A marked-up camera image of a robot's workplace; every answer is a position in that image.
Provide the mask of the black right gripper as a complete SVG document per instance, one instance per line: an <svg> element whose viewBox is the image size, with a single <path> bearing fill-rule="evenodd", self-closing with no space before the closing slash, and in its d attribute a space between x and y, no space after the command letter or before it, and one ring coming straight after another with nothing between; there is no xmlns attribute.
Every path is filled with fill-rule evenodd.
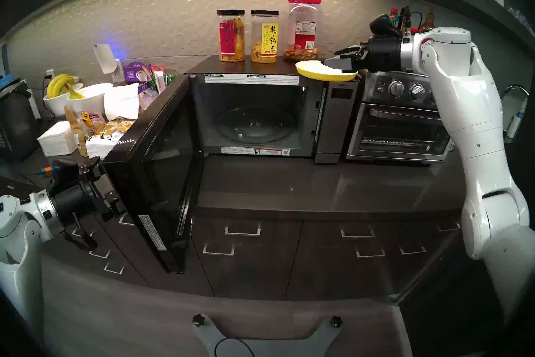
<svg viewBox="0 0 535 357"><path fill-rule="evenodd" d="M321 63L341 72L358 72L360 60L369 72L400 72L401 44L403 37L391 35L372 35L367 44L345 47L334 52L335 56L324 59Z"/></svg>

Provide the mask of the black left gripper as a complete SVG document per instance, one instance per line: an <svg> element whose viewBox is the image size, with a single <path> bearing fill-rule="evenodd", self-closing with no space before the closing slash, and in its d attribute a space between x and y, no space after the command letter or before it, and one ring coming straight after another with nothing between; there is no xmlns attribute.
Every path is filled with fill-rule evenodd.
<svg viewBox="0 0 535 357"><path fill-rule="evenodd" d="M122 200L116 191L103 195L95 182L101 177L101 158L95 156L84 161L78 170L57 170L48 197L62 223L74 223L74 217L98 214L110 220L112 212L122 214Z"/></svg>

